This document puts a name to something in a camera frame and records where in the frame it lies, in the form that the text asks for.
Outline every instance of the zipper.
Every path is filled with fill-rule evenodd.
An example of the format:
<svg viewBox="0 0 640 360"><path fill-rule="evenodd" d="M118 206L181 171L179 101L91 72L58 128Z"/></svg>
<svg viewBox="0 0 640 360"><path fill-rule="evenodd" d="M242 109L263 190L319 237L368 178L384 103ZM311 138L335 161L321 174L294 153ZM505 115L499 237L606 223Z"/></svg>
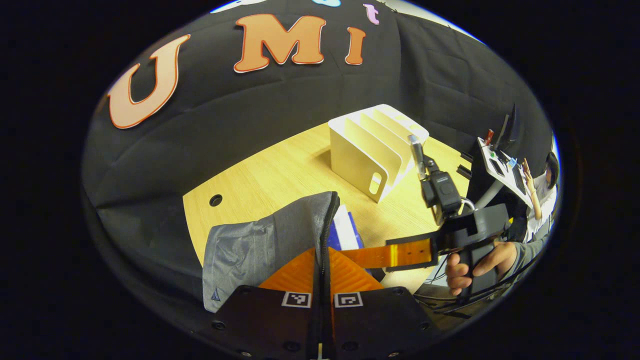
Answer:
<svg viewBox="0 0 640 360"><path fill-rule="evenodd" d="M338 197L337 192L331 192L331 202L329 203L329 209L327 210L327 214L324 218L324 227L322 234L320 235L320 264L321 264L321 272L320 274L324 275L324 259L328 256L328 249L326 242L329 239L329 230L331 227L331 222L333 221L333 217L336 212L338 212L338 207L340 206L340 198Z"/></svg>

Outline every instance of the wooden table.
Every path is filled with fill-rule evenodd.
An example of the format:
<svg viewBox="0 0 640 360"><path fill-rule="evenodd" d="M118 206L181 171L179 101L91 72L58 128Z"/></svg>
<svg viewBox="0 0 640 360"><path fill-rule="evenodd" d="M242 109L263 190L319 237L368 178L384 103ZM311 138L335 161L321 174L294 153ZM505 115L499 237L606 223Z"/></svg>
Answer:
<svg viewBox="0 0 640 360"><path fill-rule="evenodd" d="M461 164L471 168L470 163L432 137L425 142L424 151L451 175L460 195L466 196L468 179L456 170ZM415 169L376 203L334 173L330 159L329 127L324 123L254 154L185 194L184 212L200 264L211 227L255 221L301 197L327 191L338 192L365 247L438 229L422 200ZM222 202L211 206L209 201L217 194L222 195ZM390 272L382 285L405 286L414 292L432 269Z"/></svg>

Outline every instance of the woman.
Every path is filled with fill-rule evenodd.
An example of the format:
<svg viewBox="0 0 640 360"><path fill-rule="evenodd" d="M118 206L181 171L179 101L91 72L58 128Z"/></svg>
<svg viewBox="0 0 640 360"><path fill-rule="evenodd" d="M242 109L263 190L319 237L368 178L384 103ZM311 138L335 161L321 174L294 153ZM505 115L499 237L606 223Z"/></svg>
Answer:
<svg viewBox="0 0 640 360"><path fill-rule="evenodd" d="M546 162L547 167L544 173L534 179L531 176L527 159L524 159L523 171L533 208L527 208L524 217L514 219L511 228L509 228L508 239L510 241L529 242L531 236L540 230L556 206L556 183L560 166L553 152L547 155Z"/></svg>

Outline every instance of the gray sleeve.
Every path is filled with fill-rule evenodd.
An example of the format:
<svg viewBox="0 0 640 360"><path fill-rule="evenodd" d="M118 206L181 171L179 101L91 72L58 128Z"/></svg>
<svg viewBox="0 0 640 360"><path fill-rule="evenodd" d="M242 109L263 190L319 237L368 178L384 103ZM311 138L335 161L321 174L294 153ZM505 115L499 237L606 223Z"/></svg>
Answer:
<svg viewBox="0 0 640 360"><path fill-rule="evenodd" d="M517 253L516 261L513 263L513 266L509 269L509 271L506 272L506 274L504 274L504 277L502 278L507 279L509 276L513 275L523 266L530 263L531 260L535 258L535 256L538 255L538 253L544 247L545 243L547 242L547 237L548 236L545 235L539 240L537 240L534 235L534 238L529 243L526 243L526 244L513 243L516 246L516 253ZM529 272L529 269L519 274L518 277L515 279L515 281L519 281L527 272Z"/></svg>

